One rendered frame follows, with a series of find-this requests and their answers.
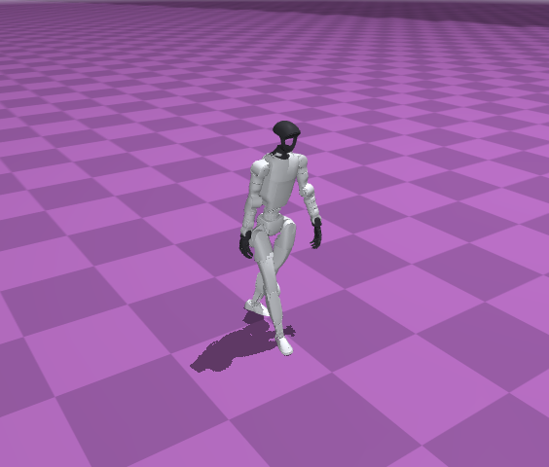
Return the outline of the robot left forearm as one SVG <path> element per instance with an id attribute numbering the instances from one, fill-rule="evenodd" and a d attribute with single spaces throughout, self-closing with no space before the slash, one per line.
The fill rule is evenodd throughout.
<path id="1" fill-rule="evenodd" d="M 319 210 L 315 202 L 314 193 L 310 195 L 308 198 L 304 198 L 304 203 L 306 204 L 309 215 L 311 216 L 311 221 L 314 223 L 314 219 L 316 217 L 319 217 L 321 222 L 321 217 L 319 216 Z"/>

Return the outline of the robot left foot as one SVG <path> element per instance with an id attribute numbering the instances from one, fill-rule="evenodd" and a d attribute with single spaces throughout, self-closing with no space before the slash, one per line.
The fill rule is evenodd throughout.
<path id="1" fill-rule="evenodd" d="M 244 305 L 244 308 L 245 309 L 248 309 L 248 310 L 251 310 L 251 311 L 254 311 L 258 314 L 261 314 L 261 315 L 265 315 L 265 316 L 270 316 L 269 315 L 269 312 L 268 312 L 268 309 L 263 306 L 261 303 L 257 304 L 257 306 L 254 306 L 251 304 L 252 300 L 247 300 L 245 305 Z M 255 305 L 256 305 L 256 302 L 255 302 Z"/>

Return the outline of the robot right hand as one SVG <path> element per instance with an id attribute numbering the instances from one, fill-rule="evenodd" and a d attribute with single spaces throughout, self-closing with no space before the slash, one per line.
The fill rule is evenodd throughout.
<path id="1" fill-rule="evenodd" d="M 249 241 L 248 241 L 248 239 L 251 238 L 251 233 L 252 233 L 252 231 L 247 231 L 246 234 L 245 234 L 245 236 L 244 236 L 242 233 L 240 233 L 241 239 L 240 239 L 240 241 L 239 241 L 239 250 L 241 251 L 241 253 L 243 254 L 243 256 L 245 256 L 245 257 L 248 258 L 248 259 L 252 259 L 252 257 L 253 257 L 253 254 L 251 253 L 251 251 L 250 251 L 250 249 L 249 249 Z M 248 251 L 248 252 L 247 252 L 247 251 Z M 250 257 L 250 256 L 248 255 L 248 253 L 249 253 L 249 255 L 252 256 L 252 257 Z"/>

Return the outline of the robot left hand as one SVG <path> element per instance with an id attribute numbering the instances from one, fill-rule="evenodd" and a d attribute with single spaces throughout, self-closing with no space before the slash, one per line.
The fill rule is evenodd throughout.
<path id="1" fill-rule="evenodd" d="M 311 222 L 311 224 L 314 226 L 314 239 L 310 243 L 313 243 L 311 246 L 313 246 L 313 249 L 316 249 L 320 246 L 321 243 L 321 228 L 322 225 L 320 222 L 320 218 L 316 217 L 314 219 L 314 223 Z"/>

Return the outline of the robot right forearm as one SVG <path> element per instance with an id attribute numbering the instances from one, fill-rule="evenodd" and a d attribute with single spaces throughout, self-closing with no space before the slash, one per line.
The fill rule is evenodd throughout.
<path id="1" fill-rule="evenodd" d="M 240 229 L 240 232 L 244 236 L 247 231 L 252 231 L 254 227 L 254 221 L 255 221 L 255 215 L 257 213 L 257 209 L 251 208 L 252 205 L 253 205 L 252 197 L 248 197 L 244 206 L 244 217 L 242 221 L 242 227 Z"/>

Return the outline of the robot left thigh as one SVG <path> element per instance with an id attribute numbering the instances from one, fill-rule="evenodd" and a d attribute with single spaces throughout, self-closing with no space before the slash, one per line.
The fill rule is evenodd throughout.
<path id="1" fill-rule="evenodd" d="M 278 270 L 287 260 L 294 245 L 296 224 L 288 217 L 283 216 L 283 228 L 274 241 L 274 270 Z"/>

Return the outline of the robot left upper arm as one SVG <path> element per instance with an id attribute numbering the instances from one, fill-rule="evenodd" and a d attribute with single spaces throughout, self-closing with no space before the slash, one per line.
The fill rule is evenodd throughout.
<path id="1" fill-rule="evenodd" d="M 308 159 L 306 156 L 301 154 L 295 154 L 299 159 L 299 167 L 297 172 L 297 181 L 299 184 L 299 194 L 303 198 L 308 198 L 314 193 L 314 187 L 308 183 Z"/>

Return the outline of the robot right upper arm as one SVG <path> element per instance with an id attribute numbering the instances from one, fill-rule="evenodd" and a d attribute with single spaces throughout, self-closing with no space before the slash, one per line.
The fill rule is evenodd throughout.
<path id="1" fill-rule="evenodd" d="M 253 205 L 251 208 L 259 208 L 262 206 L 262 197 L 259 193 L 262 189 L 264 178 L 269 174 L 271 162 L 262 159 L 254 162 L 250 167 L 251 177 L 249 183 L 249 197 L 252 197 Z"/>

